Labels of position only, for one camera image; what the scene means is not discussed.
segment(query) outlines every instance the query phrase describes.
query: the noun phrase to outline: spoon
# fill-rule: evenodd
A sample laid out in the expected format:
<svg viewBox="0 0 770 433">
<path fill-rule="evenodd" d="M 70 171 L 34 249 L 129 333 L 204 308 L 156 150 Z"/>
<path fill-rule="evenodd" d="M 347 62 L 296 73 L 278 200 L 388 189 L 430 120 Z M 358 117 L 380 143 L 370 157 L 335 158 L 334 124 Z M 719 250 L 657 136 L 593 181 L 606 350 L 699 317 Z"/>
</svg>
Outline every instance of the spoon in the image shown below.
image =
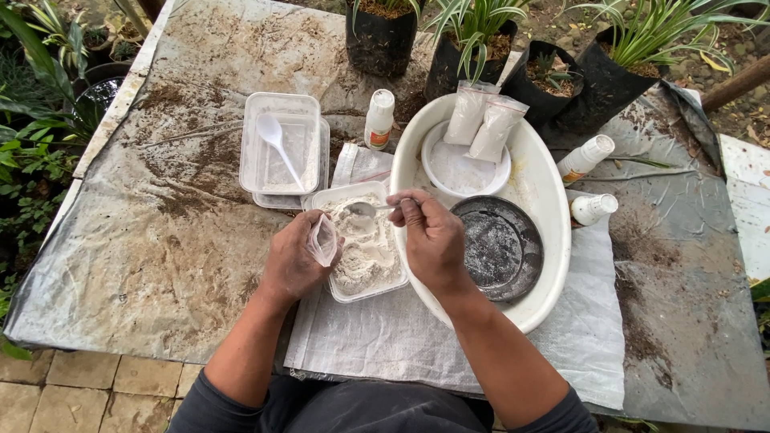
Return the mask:
<svg viewBox="0 0 770 433">
<path fill-rule="evenodd" d="M 345 207 L 348 209 L 350 213 L 355 213 L 356 215 L 361 215 L 362 217 L 365 216 L 369 218 L 374 218 L 374 216 L 377 215 L 378 210 L 398 209 L 398 208 L 401 208 L 401 205 L 398 204 L 396 206 L 390 206 L 390 205 L 384 204 L 380 206 L 374 206 L 372 203 L 367 203 L 365 201 L 357 201 Z"/>
<path fill-rule="evenodd" d="M 291 176 L 294 178 L 294 182 L 300 187 L 300 191 L 304 193 L 305 187 L 302 186 L 300 177 L 297 176 L 294 167 L 291 165 L 291 161 L 289 161 L 289 156 L 286 154 L 286 150 L 283 149 L 283 128 L 281 128 L 281 124 L 278 123 L 278 119 L 269 113 L 260 114 L 256 117 L 256 132 L 262 139 L 267 141 L 268 144 L 278 151 L 278 154 L 281 155 L 281 159 L 283 159 L 283 162 L 286 164 L 286 168 L 289 169 L 289 173 L 291 173 Z"/>
</svg>

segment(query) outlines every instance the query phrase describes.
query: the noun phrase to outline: white basin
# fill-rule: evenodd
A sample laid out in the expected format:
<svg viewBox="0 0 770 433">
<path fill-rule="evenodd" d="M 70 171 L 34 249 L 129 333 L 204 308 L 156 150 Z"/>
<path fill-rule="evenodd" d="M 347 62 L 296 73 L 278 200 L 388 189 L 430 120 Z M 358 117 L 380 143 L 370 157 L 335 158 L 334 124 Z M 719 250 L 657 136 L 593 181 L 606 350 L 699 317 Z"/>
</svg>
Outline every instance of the white basin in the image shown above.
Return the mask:
<svg viewBox="0 0 770 433">
<path fill-rule="evenodd" d="M 393 159 L 390 192 L 414 186 L 427 187 L 441 203 L 449 207 L 460 199 L 448 196 L 430 186 L 422 163 L 417 159 L 423 138 L 436 124 L 452 116 L 456 95 L 446 95 L 423 107 L 403 131 Z M 524 333 L 535 329 L 551 312 L 564 287 L 570 264 L 572 233 L 567 196 L 556 164 L 540 136 L 526 120 L 511 131 L 507 142 L 511 151 L 511 177 L 496 196 L 516 203 L 529 215 L 543 240 L 543 271 L 534 289 L 511 303 L 495 303 L 508 319 Z M 396 245 L 401 259 L 407 262 L 407 231 L 396 230 Z M 433 294 L 407 269 L 412 287 L 431 313 L 448 327 L 452 322 Z"/>
</svg>

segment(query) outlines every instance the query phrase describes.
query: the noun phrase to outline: person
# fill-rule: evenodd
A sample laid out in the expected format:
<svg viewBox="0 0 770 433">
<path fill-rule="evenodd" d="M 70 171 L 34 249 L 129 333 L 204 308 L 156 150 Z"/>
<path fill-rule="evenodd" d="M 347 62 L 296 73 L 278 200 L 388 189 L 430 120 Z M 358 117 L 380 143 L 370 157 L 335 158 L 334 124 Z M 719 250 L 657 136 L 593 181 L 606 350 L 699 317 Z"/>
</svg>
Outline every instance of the person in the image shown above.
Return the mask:
<svg viewBox="0 0 770 433">
<path fill-rule="evenodd" d="M 389 219 L 407 228 L 409 267 L 452 320 L 488 403 L 423 384 L 271 377 L 286 312 L 317 289 L 333 267 L 321 267 L 304 248 L 322 215 L 311 210 L 273 237 L 259 286 L 201 370 L 168 432 L 490 431 L 492 409 L 508 431 L 517 433 L 598 431 L 575 390 L 471 280 L 460 219 L 423 190 L 405 190 L 387 202 L 400 203 Z"/>
</svg>

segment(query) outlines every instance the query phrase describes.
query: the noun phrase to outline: small plastic bag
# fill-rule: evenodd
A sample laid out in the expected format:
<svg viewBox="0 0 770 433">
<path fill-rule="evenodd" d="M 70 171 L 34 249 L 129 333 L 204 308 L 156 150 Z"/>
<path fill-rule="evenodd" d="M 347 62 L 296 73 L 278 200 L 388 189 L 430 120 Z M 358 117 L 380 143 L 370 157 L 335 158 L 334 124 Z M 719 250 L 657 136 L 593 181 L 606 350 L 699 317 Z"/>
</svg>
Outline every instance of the small plastic bag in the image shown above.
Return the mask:
<svg viewBox="0 0 770 433">
<path fill-rule="evenodd" d="M 305 249 L 321 266 L 331 266 L 337 250 L 336 230 L 326 214 L 321 215 L 318 222 L 310 228 Z"/>
<path fill-rule="evenodd" d="M 487 100 L 498 93 L 500 87 L 494 84 L 482 81 L 471 84 L 468 80 L 460 80 L 452 119 L 449 121 L 447 133 L 444 134 L 444 141 L 469 146 L 484 119 Z"/>
<path fill-rule="evenodd" d="M 479 128 L 467 155 L 470 158 L 499 163 L 511 129 L 524 118 L 528 109 L 528 105 L 510 96 L 495 95 L 490 98 L 484 111 L 484 124 Z"/>
</svg>

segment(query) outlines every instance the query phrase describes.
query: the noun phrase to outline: black plate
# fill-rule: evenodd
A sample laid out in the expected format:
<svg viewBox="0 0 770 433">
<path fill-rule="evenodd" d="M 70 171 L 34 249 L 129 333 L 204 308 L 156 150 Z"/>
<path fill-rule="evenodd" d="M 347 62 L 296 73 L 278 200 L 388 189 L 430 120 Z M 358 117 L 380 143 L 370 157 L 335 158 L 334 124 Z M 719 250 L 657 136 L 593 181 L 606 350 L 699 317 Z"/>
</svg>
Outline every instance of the black plate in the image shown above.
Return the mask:
<svg viewBox="0 0 770 433">
<path fill-rule="evenodd" d="M 473 196 L 452 206 L 465 224 L 465 267 L 489 300 L 525 295 L 543 270 L 543 242 L 519 206 L 495 196 Z"/>
</svg>

